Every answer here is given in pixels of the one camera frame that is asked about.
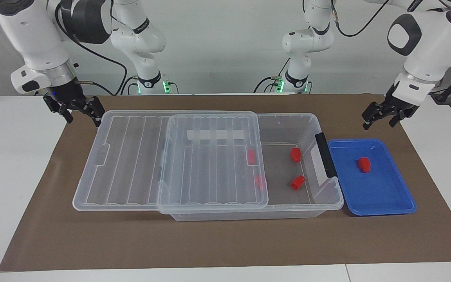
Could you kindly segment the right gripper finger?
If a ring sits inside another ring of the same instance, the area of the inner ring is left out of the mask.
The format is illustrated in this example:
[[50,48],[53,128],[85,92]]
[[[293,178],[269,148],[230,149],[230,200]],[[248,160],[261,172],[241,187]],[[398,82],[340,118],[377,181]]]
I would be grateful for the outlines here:
[[74,118],[68,111],[66,104],[60,104],[48,95],[43,96],[43,101],[45,102],[45,104],[47,104],[47,107],[52,113],[56,113],[62,116],[68,124],[73,122]]
[[97,96],[86,98],[85,104],[80,107],[80,111],[92,119],[95,127],[100,126],[105,114],[105,109]]

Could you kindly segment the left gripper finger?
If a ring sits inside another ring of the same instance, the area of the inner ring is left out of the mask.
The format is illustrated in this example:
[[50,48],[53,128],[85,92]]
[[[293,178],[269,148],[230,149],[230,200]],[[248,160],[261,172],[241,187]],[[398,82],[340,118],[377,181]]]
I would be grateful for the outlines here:
[[401,120],[411,118],[414,114],[414,109],[397,110],[396,114],[389,121],[390,127],[395,127]]
[[381,120],[386,116],[383,112],[383,108],[384,105],[382,103],[371,102],[365,111],[363,111],[362,118],[364,122],[362,127],[365,130],[369,130],[374,122]]

